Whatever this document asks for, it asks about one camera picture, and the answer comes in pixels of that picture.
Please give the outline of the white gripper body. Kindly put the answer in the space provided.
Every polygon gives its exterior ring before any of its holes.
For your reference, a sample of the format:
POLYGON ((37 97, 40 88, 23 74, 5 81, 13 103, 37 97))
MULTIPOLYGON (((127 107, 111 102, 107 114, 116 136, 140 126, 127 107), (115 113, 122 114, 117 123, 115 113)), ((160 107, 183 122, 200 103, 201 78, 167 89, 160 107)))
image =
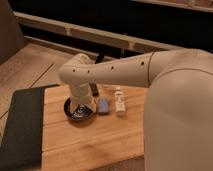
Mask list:
POLYGON ((81 104, 94 111, 94 98, 89 84, 70 85, 70 110, 74 112, 81 104))

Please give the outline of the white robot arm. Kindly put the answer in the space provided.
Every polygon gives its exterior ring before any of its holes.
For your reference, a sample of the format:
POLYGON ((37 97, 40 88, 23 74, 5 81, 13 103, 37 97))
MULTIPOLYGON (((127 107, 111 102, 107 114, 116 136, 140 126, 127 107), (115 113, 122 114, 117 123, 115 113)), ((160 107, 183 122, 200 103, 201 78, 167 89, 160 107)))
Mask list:
POLYGON ((73 56, 59 71, 69 85, 65 113, 96 111, 91 83, 146 87, 145 171, 213 171, 213 54, 200 49, 151 52, 93 64, 73 56))

